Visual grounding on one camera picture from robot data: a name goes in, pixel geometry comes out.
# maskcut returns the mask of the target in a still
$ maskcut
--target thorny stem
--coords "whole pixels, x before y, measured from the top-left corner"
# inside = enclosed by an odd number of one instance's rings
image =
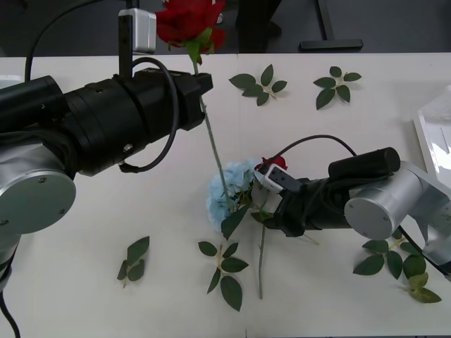
[[[194,73],[196,75],[198,75],[199,68],[197,67],[197,63],[193,62],[192,64],[194,66]],[[211,144],[211,148],[213,149],[213,155],[214,155],[214,159],[216,160],[216,165],[218,166],[218,169],[219,169],[219,177],[221,178],[221,183],[223,185],[225,199],[227,201],[229,209],[233,210],[232,201],[230,200],[230,197],[228,196],[228,189],[227,189],[227,185],[226,185],[226,181],[225,181],[226,179],[224,178],[223,166],[221,165],[221,160],[219,159],[219,155],[218,155],[218,149],[216,148],[216,144],[215,144],[214,137],[213,137],[213,131],[211,130],[209,115],[206,113],[206,106],[205,106],[202,96],[199,97],[199,100],[200,100],[200,106],[201,106],[202,113],[205,114],[206,128],[209,131],[210,144]]]

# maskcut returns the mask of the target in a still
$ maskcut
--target white table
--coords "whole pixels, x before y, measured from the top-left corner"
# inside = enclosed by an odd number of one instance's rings
[[[187,56],[158,57],[170,69],[191,71]],[[451,82],[448,54],[217,55],[204,57],[214,90],[204,98],[224,163],[271,156],[311,134],[343,138],[357,153],[393,146],[424,168],[412,116]],[[257,107],[228,79],[259,75],[272,63],[287,80],[283,98]],[[23,74],[21,58],[0,59],[0,74]],[[316,111],[312,82],[332,65],[356,71],[350,106],[334,100]],[[52,75],[64,92],[117,73],[117,58],[38,58],[33,77]],[[165,141],[130,159],[145,164]],[[339,144],[316,140],[286,154],[295,177],[320,178],[331,161],[348,156]],[[270,231],[264,257],[264,299],[257,293],[260,227],[250,218],[233,235],[237,255],[251,266],[237,275],[244,289],[240,313],[208,296],[214,260],[199,240],[221,241],[206,217],[206,188],[216,174],[205,127],[179,132],[164,162],[148,173],[117,167],[96,177],[78,175],[78,196],[68,215],[23,237],[5,290],[24,337],[302,337],[432,335],[451,332],[451,284],[428,266],[428,287],[443,301],[423,305],[385,268],[376,276],[352,274],[366,241],[352,230],[309,233],[321,245]],[[404,225],[421,244],[412,222]],[[149,235],[144,278],[122,289],[116,280],[129,244]],[[0,337],[12,337],[0,318]]]

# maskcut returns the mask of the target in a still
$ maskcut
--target red rosebud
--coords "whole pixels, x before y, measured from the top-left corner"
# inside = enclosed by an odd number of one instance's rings
[[[156,33],[163,41],[175,47],[182,47],[186,41],[196,39],[206,29],[211,28],[208,44],[200,51],[209,51],[214,44],[217,50],[224,43],[226,34],[215,30],[214,25],[224,9],[224,1],[211,3],[211,0],[169,0],[165,2],[165,11],[156,12]]]
[[[255,170],[260,169],[260,167],[261,167],[262,164],[264,164],[264,163],[266,163],[266,162],[269,161],[269,158],[266,159],[266,158],[262,157],[261,159],[263,160],[263,163],[257,165],[257,166],[255,167]],[[287,169],[288,169],[288,167],[287,167],[287,165],[286,165],[286,163],[285,163],[285,159],[284,159],[282,156],[277,157],[277,158],[272,162],[272,164],[276,164],[276,165],[278,165],[279,167],[281,167],[281,168],[284,169],[284,170],[287,170]]]

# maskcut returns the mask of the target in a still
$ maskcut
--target gray floor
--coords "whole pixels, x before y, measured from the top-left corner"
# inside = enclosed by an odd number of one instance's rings
[[[23,11],[0,0],[0,54],[24,56],[32,38],[53,14],[77,1],[28,0]],[[228,37],[221,53],[237,53],[234,23],[236,1],[226,0],[221,28]],[[283,35],[273,40],[269,53],[297,53],[302,40],[320,39],[315,0],[283,0],[274,16]],[[161,0],[141,0],[148,11],[162,9]],[[118,0],[82,8],[62,18],[46,33],[38,56],[98,56],[117,54],[117,15],[124,7]],[[451,0],[328,0],[337,39],[360,38],[362,52],[451,51]],[[167,54],[159,42],[158,52]]]

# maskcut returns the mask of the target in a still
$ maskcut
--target blue flower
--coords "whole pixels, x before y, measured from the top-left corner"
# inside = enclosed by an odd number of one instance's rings
[[[236,192],[245,192],[249,189],[250,183],[255,177],[254,168],[260,162],[261,160],[258,158],[250,158],[243,162],[227,164],[227,169],[224,170],[224,178],[229,196],[233,196]],[[231,202],[233,206],[236,206],[238,200],[231,200]],[[230,211],[219,175],[216,175],[210,182],[206,208],[209,212],[211,225],[215,231],[221,232],[221,223],[230,215]]]

